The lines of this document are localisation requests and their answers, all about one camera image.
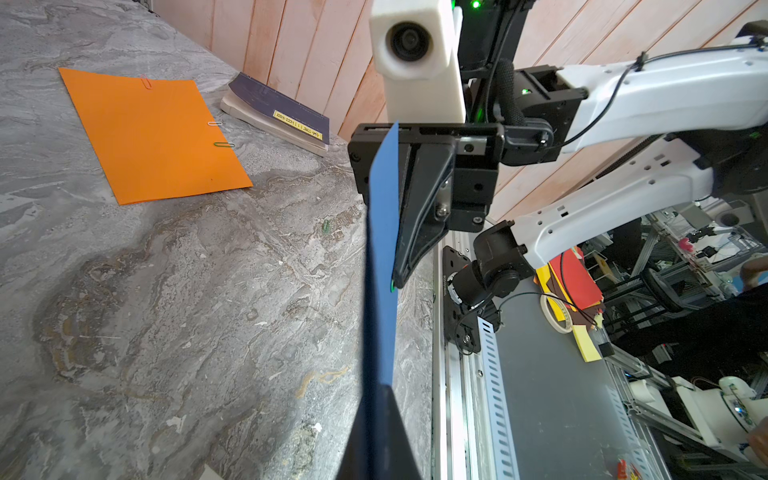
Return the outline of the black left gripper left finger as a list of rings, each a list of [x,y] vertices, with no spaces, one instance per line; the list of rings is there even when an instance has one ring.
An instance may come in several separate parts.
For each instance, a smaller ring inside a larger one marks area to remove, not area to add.
[[[377,407],[378,387],[365,388],[336,474],[337,479],[378,478]]]

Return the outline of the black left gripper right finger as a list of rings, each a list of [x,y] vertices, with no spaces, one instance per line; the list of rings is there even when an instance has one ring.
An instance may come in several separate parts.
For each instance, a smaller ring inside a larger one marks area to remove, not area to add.
[[[383,470],[384,478],[392,480],[418,480],[421,475],[411,450],[404,422],[394,392],[383,387],[384,426]]]

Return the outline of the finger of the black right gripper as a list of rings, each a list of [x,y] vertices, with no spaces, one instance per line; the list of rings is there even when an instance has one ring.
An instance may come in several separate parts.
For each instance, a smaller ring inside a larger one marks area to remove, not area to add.
[[[456,147],[422,143],[400,149],[400,215],[392,273],[394,286],[406,285],[428,251],[448,231]]]

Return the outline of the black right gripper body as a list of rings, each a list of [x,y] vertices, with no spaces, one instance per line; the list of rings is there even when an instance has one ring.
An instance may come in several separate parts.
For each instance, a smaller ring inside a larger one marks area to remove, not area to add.
[[[353,133],[348,154],[359,193],[369,205],[369,173],[393,124],[362,124]],[[546,121],[518,126],[484,124],[398,124],[398,178],[406,155],[402,147],[452,143],[456,147],[448,230],[475,232],[487,216],[503,166],[527,166],[555,157],[555,131]]]

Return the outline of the blue paper document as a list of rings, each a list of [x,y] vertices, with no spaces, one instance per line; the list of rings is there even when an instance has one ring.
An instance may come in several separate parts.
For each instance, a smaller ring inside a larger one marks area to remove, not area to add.
[[[399,125],[384,137],[369,173],[363,311],[362,477],[386,479],[387,405],[392,385],[398,293],[392,271],[399,228]]]

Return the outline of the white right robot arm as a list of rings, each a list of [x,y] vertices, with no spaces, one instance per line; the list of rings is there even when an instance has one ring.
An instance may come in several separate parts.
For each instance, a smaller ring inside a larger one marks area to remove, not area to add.
[[[367,206],[365,291],[380,309],[452,231],[473,260],[446,285],[469,310],[631,219],[767,187],[767,24],[728,45],[611,65],[495,71],[488,123],[363,124],[348,147]],[[620,142],[602,175],[526,215],[485,224],[504,166],[547,165]]]

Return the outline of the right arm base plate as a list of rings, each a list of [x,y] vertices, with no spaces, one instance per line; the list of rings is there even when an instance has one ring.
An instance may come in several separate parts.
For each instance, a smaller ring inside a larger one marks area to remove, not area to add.
[[[443,327],[447,342],[464,354],[481,351],[481,321],[488,322],[492,332],[501,326],[498,308],[476,277],[476,262],[460,251],[445,246],[443,267]]]

